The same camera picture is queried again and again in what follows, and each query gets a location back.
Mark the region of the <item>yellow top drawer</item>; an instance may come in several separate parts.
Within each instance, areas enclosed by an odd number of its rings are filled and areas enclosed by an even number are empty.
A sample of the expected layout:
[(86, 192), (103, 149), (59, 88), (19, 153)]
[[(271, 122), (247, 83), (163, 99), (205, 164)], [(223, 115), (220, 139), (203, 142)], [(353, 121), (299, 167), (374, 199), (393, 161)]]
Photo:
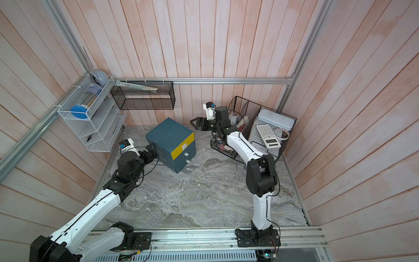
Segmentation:
[(171, 152), (172, 159), (175, 160), (194, 141), (195, 134), (193, 132)]

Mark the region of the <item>teal drawer cabinet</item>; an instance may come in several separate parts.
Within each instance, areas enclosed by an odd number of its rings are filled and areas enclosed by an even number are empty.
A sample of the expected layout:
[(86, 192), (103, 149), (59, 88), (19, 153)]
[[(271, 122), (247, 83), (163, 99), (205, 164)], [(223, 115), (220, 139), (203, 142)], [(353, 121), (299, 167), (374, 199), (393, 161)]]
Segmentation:
[[(177, 123), (171, 118), (167, 118), (153, 130), (146, 134), (149, 144), (154, 143), (160, 158), (172, 171), (175, 171), (175, 160), (171, 157), (171, 152), (179, 146), (193, 131)], [(196, 148), (195, 141), (189, 146)]]

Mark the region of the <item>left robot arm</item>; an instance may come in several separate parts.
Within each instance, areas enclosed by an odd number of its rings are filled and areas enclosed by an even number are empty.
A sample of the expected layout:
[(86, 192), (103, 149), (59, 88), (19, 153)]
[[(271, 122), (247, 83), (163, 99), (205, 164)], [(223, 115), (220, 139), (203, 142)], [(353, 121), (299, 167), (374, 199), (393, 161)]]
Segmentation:
[(131, 192), (140, 186), (146, 176), (146, 165), (159, 161), (155, 144), (125, 147), (118, 168), (98, 195), (72, 220), (50, 236), (37, 237), (30, 245), (31, 262), (91, 262), (107, 251), (136, 250), (141, 240), (134, 228), (124, 222), (113, 224), (106, 232), (85, 242), (85, 237)]

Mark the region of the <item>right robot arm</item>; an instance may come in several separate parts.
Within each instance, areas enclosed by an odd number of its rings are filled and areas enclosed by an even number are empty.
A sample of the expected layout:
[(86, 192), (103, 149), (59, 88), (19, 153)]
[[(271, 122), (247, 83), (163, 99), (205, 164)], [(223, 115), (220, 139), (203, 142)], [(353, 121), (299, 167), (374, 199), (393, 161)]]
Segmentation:
[(279, 184), (275, 161), (270, 154), (256, 149), (229, 119), (227, 107), (216, 107), (212, 102), (203, 105), (206, 117), (191, 120), (196, 130), (211, 131), (231, 147), (247, 166), (246, 185), (253, 194), (254, 213), (249, 230), (236, 229), (239, 247), (272, 246), (279, 248), (280, 229), (271, 220), (271, 200)]

